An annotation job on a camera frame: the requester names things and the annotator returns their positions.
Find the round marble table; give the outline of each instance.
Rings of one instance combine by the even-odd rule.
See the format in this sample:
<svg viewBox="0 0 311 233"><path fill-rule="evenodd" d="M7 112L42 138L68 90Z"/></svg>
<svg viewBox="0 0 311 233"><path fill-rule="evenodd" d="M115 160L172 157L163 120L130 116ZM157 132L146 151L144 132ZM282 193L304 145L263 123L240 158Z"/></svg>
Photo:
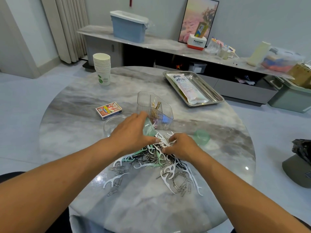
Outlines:
<svg viewBox="0 0 311 233"><path fill-rule="evenodd" d="M96 73L77 79L62 90L47 108L40 125L42 160L50 162L81 150L104 137L103 124L95 108L116 101L123 112L136 112L137 93L153 92L173 109L173 132L209 132L211 140L202 147L217 161L252 184L255 152L251 137L227 102L188 107L163 76L164 70L148 67L111 69L111 84L98 84ZM190 166L200 196L174 195L165 186L159 168L131 169L118 192L107 196L103 189L112 171L103 170L72 202L71 207L89 220L116 233L202 232L227 219L207 183Z"/></svg>

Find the clear plastic organizer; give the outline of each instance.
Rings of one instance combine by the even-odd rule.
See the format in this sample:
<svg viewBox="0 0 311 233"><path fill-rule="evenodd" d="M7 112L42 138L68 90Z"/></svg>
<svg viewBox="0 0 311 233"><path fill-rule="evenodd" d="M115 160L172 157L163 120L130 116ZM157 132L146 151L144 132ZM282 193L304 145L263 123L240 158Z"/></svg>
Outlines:
<svg viewBox="0 0 311 233"><path fill-rule="evenodd" d="M145 111L156 129L169 129L174 116L171 106L156 94L139 92L137 96L137 112Z"/></svg>

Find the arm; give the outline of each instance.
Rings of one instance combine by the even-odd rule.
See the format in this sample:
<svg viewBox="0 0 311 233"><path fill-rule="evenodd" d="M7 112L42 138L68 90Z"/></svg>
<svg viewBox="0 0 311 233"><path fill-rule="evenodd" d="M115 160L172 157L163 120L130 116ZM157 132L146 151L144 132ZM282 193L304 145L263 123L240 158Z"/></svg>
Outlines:
<svg viewBox="0 0 311 233"><path fill-rule="evenodd" d="M169 139L174 140L173 146L162 152L190 162L200 172L236 232L310 233L281 206L201 150L191 137L176 133Z"/></svg>
<svg viewBox="0 0 311 233"><path fill-rule="evenodd" d="M158 143L142 134L146 113L133 114L111 137L0 184L2 232L45 232L83 188L125 154Z"/></svg>

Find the black plastic bag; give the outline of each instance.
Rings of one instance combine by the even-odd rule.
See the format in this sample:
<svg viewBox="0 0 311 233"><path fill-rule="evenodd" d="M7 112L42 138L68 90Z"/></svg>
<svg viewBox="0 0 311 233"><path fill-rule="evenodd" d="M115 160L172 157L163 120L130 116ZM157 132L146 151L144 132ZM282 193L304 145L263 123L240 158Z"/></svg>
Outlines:
<svg viewBox="0 0 311 233"><path fill-rule="evenodd" d="M296 139L292 143L292 152L311 165L311 140Z"/></svg>

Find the hand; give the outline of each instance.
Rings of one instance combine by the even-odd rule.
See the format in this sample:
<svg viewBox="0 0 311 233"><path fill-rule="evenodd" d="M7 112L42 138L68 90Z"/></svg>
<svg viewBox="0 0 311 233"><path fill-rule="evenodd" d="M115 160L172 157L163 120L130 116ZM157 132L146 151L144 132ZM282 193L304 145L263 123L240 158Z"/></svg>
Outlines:
<svg viewBox="0 0 311 233"><path fill-rule="evenodd" d="M202 151L196 142L185 133L175 133L169 138L169 142L175 140L176 142L172 146L162 149L164 154L173 154L177 158L191 163L194 156Z"/></svg>
<svg viewBox="0 0 311 233"><path fill-rule="evenodd" d="M134 113L120 123L109 137L115 147L119 149L119 156L134 153L146 145L156 144L160 139L152 136L144 136L142 130L147 118L146 112L139 115Z"/></svg>

